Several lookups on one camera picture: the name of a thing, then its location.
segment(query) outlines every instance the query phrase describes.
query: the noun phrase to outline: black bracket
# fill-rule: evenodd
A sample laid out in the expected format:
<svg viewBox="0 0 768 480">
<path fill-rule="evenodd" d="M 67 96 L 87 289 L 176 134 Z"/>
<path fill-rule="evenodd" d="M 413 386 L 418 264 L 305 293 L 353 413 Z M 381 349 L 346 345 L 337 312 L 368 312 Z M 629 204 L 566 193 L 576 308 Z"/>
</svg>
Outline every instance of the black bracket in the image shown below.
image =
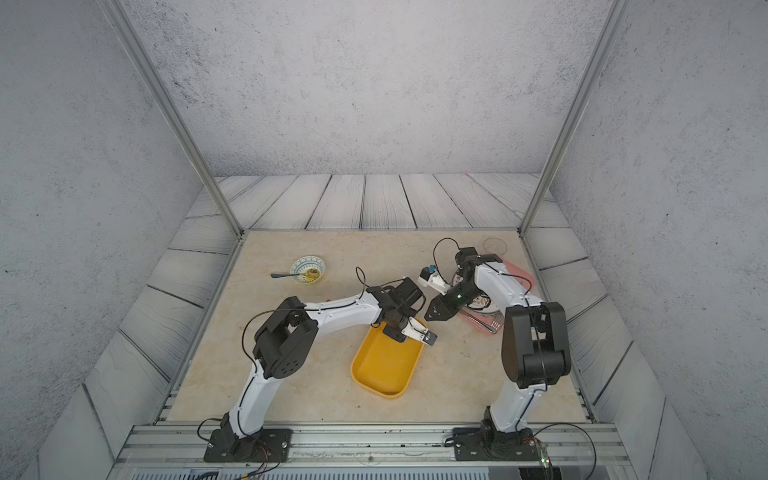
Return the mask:
<svg viewBox="0 0 768 480">
<path fill-rule="evenodd" d="M 229 423 L 229 414 L 214 430 L 203 455 L 207 463 L 285 462 L 293 431 L 291 429 L 261 429 L 250 437 L 237 438 Z"/>
<path fill-rule="evenodd" d="M 445 446 L 453 446 L 454 458 L 459 462 L 538 462 L 541 454 L 532 437 L 530 429 L 498 431 L 486 409 L 480 428 L 453 429 Z"/>
</svg>

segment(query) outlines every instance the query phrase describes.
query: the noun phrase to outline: gray wall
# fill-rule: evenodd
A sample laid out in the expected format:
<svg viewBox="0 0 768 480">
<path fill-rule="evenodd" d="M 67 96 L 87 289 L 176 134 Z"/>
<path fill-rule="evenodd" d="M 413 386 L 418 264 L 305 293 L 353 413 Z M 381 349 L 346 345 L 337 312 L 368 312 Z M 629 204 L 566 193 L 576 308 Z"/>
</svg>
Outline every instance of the gray wall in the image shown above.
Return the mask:
<svg viewBox="0 0 768 480">
<path fill-rule="evenodd" d="M 714 478 L 768 469 L 768 2 L 637 2 L 553 192 Z"/>
<path fill-rule="evenodd" d="M 85 380 L 200 189 L 93 0 L 0 3 L 0 477 Z"/>
<path fill-rule="evenodd" d="M 610 0 L 124 0 L 216 175 L 535 172 Z"/>
</svg>

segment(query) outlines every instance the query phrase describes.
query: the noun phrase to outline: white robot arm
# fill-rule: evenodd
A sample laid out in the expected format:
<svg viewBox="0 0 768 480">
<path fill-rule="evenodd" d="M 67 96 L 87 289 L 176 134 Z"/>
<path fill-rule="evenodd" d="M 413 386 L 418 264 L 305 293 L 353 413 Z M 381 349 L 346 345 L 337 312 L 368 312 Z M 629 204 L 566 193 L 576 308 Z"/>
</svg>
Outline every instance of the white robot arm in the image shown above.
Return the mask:
<svg viewBox="0 0 768 480">
<path fill-rule="evenodd" d="M 341 300 L 302 303 L 286 298 L 257 330 L 253 366 L 240 398 L 214 431 L 204 459 L 246 461 L 259 442 L 264 416 L 283 380 L 306 360 L 315 338 L 355 325 L 385 323 L 397 342 L 412 338 L 433 345 L 437 335 L 416 319 L 412 305 L 424 295 L 409 278 L 394 286 L 371 286 Z"/>
<path fill-rule="evenodd" d="M 486 409 L 481 433 L 491 450 L 508 451 L 531 437 L 527 417 L 536 402 L 561 376 L 571 371 L 571 354 L 565 314 L 559 303 L 547 303 L 530 293 L 528 287 L 507 271 L 496 255 L 478 255 L 473 247 L 459 248 L 456 254 L 459 281 L 448 285 L 434 266 L 422 270 L 419 284 L 438 295 L 429 304 L 427 321 L 447 320 L 482 294 L 505 314 L 502 337 L 502 365 L 507 373 L 498 398 Z M 531 328 L 536 340 L 531 338 Z"/>
</svg>

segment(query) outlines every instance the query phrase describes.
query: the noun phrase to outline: orange tray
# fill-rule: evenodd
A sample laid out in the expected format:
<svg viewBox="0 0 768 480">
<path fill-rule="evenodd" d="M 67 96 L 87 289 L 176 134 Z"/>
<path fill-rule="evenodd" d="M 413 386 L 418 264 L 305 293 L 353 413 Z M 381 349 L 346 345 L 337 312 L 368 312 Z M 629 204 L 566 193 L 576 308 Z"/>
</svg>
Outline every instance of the orange tray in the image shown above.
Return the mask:
<svg viewBox="0 0 768 480">
<path fill-rule="evenodd" d="M 384 334 L 384 325 L 368 330 L 352 361 L 352 378 L 376 395 L 396 399 L 408 388 L 424 344 L 411 338 L 397 343 Z"/>
</svg>

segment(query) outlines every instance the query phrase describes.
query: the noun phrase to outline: aluminum frame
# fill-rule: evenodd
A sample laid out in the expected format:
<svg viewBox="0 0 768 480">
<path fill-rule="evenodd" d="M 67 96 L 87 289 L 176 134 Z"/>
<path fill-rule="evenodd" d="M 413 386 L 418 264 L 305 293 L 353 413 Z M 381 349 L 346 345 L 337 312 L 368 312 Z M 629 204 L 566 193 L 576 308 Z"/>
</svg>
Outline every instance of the aluminum frame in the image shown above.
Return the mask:
<svg viewBox="0 0 768 480">
<path fill-rule="evenodd" d="M 123 5 L 120 0 L 96 0 L 104 16 L 109 21 L 110 25 L 114 29 L 114 33 L 123 45 L 125 52 L 134 64 L 134 67 L 138 71 L 141 79 L 149 88 L 152 98 L 160 108 L 160 111 L 165 117 L 165 121 L 168 122 L 168 126 L 176 135 L 176 139 L 179 140 L 181 148 L 184 149 L 184 153 L 187 155 L 192 167 L 194 167 L 197 175 L 203 181 L 203 185 L 210 193 L 210 197 L 214 200 L 216 207 L 219 209 L 224 219 L 227 221 L 227 225 L 234 232 L 235 237 L 238 239 L 243 236 L 243 228 L 240 222 L 237 221 L 234 213 L 230 209 L 230 205 L 227 203 L 227 199 L 221 193 L 218 182 L 210 174 L 208 166 L 205 164 L 203 154 L 200 149 L 197 148 L 197 144 L 194 143 L 192 135 L 190 135 L 187 125 L 181 119 L 178 110 L 174 106 L 173 101 L 170 99 L 168 91 L 165 89 L 163 82 L 160 80 L 160 76 L 154 69 L 152 62 L 147 56 L 147 52 L 144 50 L 141 42 L 136 36 L 136 31 L 131 25 L 131 21 L 128 20 L 128 16 L 125 13 Z"/>
<path fill-rule="evenodd" d="M 584 114 L 584 110 L 589 103 L 589 95 L 600 78 L 605 62 L 611 55 L 611 49 L 616 42 L 616 37 L 621 30 L 621 26 L 624 24 L 624 20 L 627 19 L 628 13 L 629 0 L 614 0 L 611 9 L 608 11 L 608 17 L 603 24 L 603 30 L 598 37 L 598 43 L 594 46 L 592 56 L 589 58 L 587 67 L 581 76 L 581 82 L 576 90 L 574 100 L 571 102 L 571 108 L 565 116 L 558 137 L 555 139 L 552 150 L 549 153 L 549 158 L 541 170 L 541 176 L 538 179 L 531 203 L 528 204 L 528 208 L 525 210 L 523 221 L 518 228 L 520 237 L 525 237 L 528 229 L 531 228 L 536 212 L 538 212 L 538 208 L 544 200 L 544 196 L 547 190 L 549 190 L 555 174 L 558 172 L 558 168 L 565 156 L 565 151 L 568 149 L 568 144 L 571 143 L 573 134 L 578 127 L 578 122 L 581 120 L 581 116 Z"/>
<path fill-rule="evenodd" d="M 548 425 L 532 423 L 534 430 Z M 537 462 L 457 462 L 453 448 L 443 446 L 455 427 L 477 424 L 451 423 L 272 423 L 274 428 L 293 430 L 289 461 L 291 467 L 343 466 L 540 466 Z M 629 466 L 627 451 L 610 423 L 579 424 L 589 432 L 598 453 L 599 465 Z M 210 436 L 217 428 L 209 422 L 200 434 Z M 206 443 L 196 434 L 197 423 L 160 422 L 135 426 L 115 459 L 113 470 L 155 467 L 251 467 L 249 463 L 204 463 Z M 569 425 L 556 425 L 538 434 L 547 445 L 552 464 L 591 465 L 589 439 Z"/>
</svg>

